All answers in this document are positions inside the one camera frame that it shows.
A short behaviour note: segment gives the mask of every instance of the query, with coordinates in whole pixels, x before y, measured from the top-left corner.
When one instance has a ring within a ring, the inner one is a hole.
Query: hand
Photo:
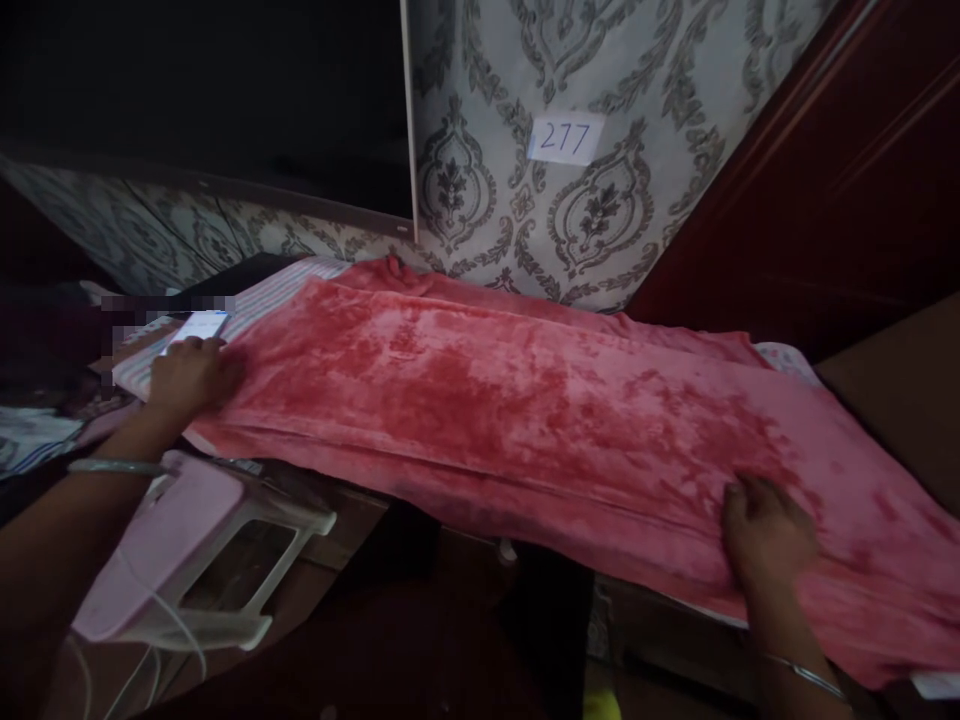
[[[229,400],[243,380],[243,366],[224,363],[216,338],[188,337],[153,361],[147,408],[190,423],[204,410]]]
[[[745,591],[769,586],[792,590],[820,552],[813,519],[765,478],[737,473],[726,487],[723,543]]]

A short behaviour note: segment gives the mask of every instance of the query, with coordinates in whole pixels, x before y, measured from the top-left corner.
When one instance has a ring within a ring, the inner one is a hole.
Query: black screen
[[[4,11],[0,136],[411,218],[398,0]]]

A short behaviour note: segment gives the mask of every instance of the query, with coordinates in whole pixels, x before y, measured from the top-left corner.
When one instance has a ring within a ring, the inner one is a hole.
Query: phone screen
[[[183,327],[173,334],[173,337],[170,338],[170,342],[167,343],[166,347],[163,348],[163,351],[160,354],[166,355],[167,350],[170,349],[170,346],[173,343],[183,342],[188,337],[198,337],[201,340],[206,340],[210,337],[217,337],[229,317],[230,313],[224,310],[204,310],[203,312],[195,312],[187,319],[187,321],[183,324]]]

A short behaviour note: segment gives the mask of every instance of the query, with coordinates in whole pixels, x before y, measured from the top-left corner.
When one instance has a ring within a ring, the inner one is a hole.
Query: number label
[[[527,157],[544,162],[589,165],[597,154],[603,115],[565,112],[534,118]]]

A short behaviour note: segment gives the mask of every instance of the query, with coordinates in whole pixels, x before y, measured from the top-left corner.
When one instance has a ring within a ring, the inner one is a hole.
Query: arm
[[[768,480],[740,475],[727,487],[723,537],[747,602],[759,658],[760,685],[770,718],[851,720],[845,702],[796,675],[773,655],[809,670],[834,687],[837,678],[817,643],[794,591],[819,547],[813,521]]]
[[[157,463],[190,422],[232,394],[241,368],[220,341],[188,338],[153,363],[150,400],[91,457]],[[0,530],[0,712],[38,717],[53,662],[150,485],[73,473]]]

